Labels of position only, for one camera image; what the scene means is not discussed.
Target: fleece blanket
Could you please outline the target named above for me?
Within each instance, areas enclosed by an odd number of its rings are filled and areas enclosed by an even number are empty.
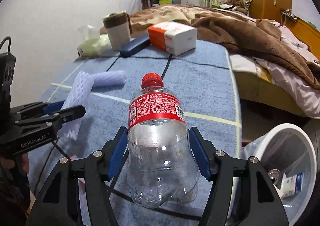
[[[198,39],[223,45],[229,53],[256,57],[278,64],[320,89],[320,65],[308,61],[283,43],[281,31],[269,20],[255,22],[239,14],[186,5],[164,5],[130,15],[132,37],[153,24],[173,20],[196,27]]]

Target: qr code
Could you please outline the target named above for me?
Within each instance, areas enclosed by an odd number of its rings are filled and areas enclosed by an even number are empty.
[[[175,104],[175,107],[176,107],[176,111],[177,111],[177,115],[178,117],[184,119],[184,114],[183,114],[183,111],[182,111],[182,108],[180,108],[178,105]]]

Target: tissue box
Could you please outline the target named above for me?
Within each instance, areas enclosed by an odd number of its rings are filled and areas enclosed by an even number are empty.
[[[148,27],[151,44],[178,56],[196,47],[197,29],[173,21]]]

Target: plastic bottle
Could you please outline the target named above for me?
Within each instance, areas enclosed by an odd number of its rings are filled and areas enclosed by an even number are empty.
[[[127,179],[132,199],[146,208],[192,202],[199,170],[181,104],[156,73],[143,77],[141,89],[129,107]]]

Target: navy blue case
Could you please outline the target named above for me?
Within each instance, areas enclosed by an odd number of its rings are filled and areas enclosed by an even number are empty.
[[[134,40],[125,43],[120,49],[120,56],[121,57],[130,57],[142,49],[146,48],[150,45],[149,35],[142,34],[137,36]]]

